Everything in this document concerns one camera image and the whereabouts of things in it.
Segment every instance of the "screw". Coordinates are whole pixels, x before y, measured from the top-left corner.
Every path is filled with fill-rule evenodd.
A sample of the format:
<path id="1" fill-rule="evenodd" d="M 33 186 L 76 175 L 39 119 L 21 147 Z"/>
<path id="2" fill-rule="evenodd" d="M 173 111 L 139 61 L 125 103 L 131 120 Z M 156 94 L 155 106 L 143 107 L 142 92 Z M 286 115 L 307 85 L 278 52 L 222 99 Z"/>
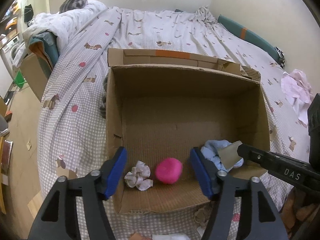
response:
<path id="1" fill-rule="evenodd" d="M 99 170 L 93 170 L 90 172 L 91 176 L 99 176 L 100 175 L 100 171 Z"/>
<path id="2" fill-rule="evenodd" d="M 259 183 L 260 179 L 258 177 L 251 177 L 251 181 L 254 183 Z"/>
<path id="3" fill-rule="evenodd" d="M 66 176 L 60 176 L 58 178 L 58 182 L 65 182 L 67 180 L 67 177 Z"/>
<path id="4" fill-rule="evenodd" d="M 227 173 L 226 171 L 224 171 L 224 170 L 219 170 L 219 171 L 217 172 L 217 174 L 218 174 L 219 176 L 221 176 L 221 177 L 225 177 L 228 173 Z"/>

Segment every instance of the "pink felt ball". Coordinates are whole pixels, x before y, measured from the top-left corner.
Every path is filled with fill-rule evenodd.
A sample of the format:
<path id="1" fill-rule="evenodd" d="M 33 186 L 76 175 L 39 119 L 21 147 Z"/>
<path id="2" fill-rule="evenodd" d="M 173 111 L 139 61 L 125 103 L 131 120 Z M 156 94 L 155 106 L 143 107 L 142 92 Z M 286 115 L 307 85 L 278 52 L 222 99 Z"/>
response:
<path id="1" fill-rule="evenodd" d="M 167 158 L 156 167 L 156 178 L 164 184 L 177 182 L 182 173 L 182 163 L 175 158 Z"/>

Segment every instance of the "pink cloth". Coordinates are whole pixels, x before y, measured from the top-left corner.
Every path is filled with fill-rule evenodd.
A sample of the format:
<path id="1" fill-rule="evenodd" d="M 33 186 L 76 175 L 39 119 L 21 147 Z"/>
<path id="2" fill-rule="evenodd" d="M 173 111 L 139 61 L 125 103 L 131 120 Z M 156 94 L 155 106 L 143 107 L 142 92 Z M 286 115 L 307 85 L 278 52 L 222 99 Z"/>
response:
<path id="1" fill-rule="evenodd" d="M 290 74 L 284 72 L 281 78 L 281 90 L 296 112 L 298 119 L 307 127 L 307 110 L 311 105 L 314 95 L 312 94 L 306 74 L 298 69 L 293 70 Z"/>

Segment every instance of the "blue towel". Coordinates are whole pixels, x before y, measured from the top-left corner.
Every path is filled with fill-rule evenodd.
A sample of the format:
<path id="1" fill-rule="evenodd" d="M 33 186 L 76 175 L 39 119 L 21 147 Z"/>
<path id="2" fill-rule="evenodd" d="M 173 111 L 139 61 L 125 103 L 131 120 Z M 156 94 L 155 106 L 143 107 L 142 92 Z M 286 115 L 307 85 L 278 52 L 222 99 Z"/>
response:
<path id="1" fill-rule="evenodd" d="M 205 142 L 204 146 L 201 148 L 201 153 L 207 160 L 212 161 L 218 170 L 224 170 L 226 172 L 229 172 L 232 168 L 239 168 L 244 163 L 244 160 L 241 159 L 235 165 L 233 165 L 233 167 L 231 167 L 230 169 L 226 169 L 223 166 L 220 160 L 220 157 L 218 155 L 218 149 L 227 147 L 230 144 L 231 143 L 228 142 L 227 140 L 221 140 L 221 141 L 208 140 Z"/>

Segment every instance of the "bed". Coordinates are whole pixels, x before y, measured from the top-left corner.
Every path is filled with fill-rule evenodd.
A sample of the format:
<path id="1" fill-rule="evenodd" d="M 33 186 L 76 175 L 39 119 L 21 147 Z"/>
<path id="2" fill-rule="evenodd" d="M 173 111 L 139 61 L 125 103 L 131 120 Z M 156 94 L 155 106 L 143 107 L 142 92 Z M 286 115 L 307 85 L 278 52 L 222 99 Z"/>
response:
<path id="1" fill-rule="evenodd" d="M 23 35 L 27 43 L 35 34 L 53 32 L 60 54 L 44 91 L 38 127 L 38 170 L 44 197 L 58 177 L 58 159 L 63 159 L 66 169 L 76 172 L 78 177 L 99 168 L 106 159 L 106 123 L 99 107 L 105 94 L 103 81 L 108 73 L 109 47 L 198 53 L 258 70 L 271 151 L 308 160 L 308 130 L 300 124 L 281 91 L 283 69 L 267 52 L 228 32 L 206 7 L 195 13 L 107 8 L 101 3 L 93 7 L 90 13 L 83 13 L 81 23 L 68 21 L 67 27 L 52 27 L 63 14 L 51 18 L 42 15 L 42 20 Z M 95 82 L 84 82 L 91 78 Z M 267 173 L 260 179 L 280 210 L 292 186 Z M 77 206 L 82 239 L 89 239 L 81 199 L 77 200 Z M 193 219 L 198 208 L 164 214 L 119 215 L 109 200 L 105 209 L 116 239 L 128 239 L 135 231 L 149 237 L 185 233 L 191 239 L 200 239 Z M 239 199 L 235 201 L 234 213 L 240 213 Z M 238 221 L 232 221 L 228 239 L 236 238 Z"/>

